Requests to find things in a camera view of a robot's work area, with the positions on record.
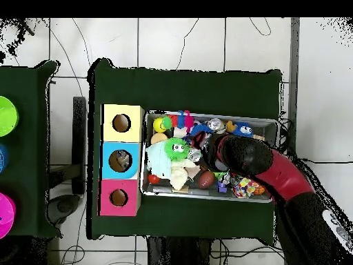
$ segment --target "shape sorter box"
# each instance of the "shape sorter box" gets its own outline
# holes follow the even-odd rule
[[[138,180],[103,179],[101,181],[101,210],[100,216],[134,217],[141,204]],[[122,190],[127,197],[123,206],[116,206],[112,202],[112,193]]]
[[[140,106],[103,104],[103,140],[115,142],[141,142],[143,115]],[[118,132],[114,129],[114,119],[123,115],[128,120],[128,129]]]
[[[123,172],[113,170],[109,165],[109,159],[116,150],[124,150],[130,156],[130,167]],[[141,144],[140,143],[121,143],[103,142],[103,165],[102,179],[138,179],[141,166]]]

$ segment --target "yellow ball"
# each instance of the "yellow ball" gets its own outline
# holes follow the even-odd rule
[[[158,133],[163,133],[164,131],[166,131],[167,129],[164,128],[163,124],[162,124],[162,119],[161,117],[154,119],[153,121],[153,129],[154,131],[158,132]]]

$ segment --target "yellow cube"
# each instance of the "yellow cube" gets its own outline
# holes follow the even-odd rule
[[[141,142],[144,113],[140,106],[103,104],[103,140]]]

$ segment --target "green table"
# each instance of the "green table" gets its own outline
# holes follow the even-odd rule
[[[144,110],[278,119],[281,72],[196,72],[113,68],[98,59],[88,71],[88,237],[155,235],[250,237],[273,243],[274,204],[142,196],[136,217],[97,216],[101,104]]]
[[[46,218],[48,200],[48,80],[57,63],[35,68],[0,67],[0,95],[17,107],[19,123],[0,144],[9,150],[8,167],[0,174],[0,192],[13,198],[17,214],[9,235],[56,237],[59,230]]]

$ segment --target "round hole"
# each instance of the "round hole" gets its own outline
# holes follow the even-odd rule
[[[132,156],[126,150],[113,151],[109,156],[109,166],[115,172],[126,172],[132,165]]]
[[[129,116],[125,114],[116,115],[112,121],[112,126],[115,131],[124,133],[131,128],[131,121]]]
[[[124,206],[128,202],[128,194],[124,190],[116,189],[110,193],[110,202],[115,206]]]

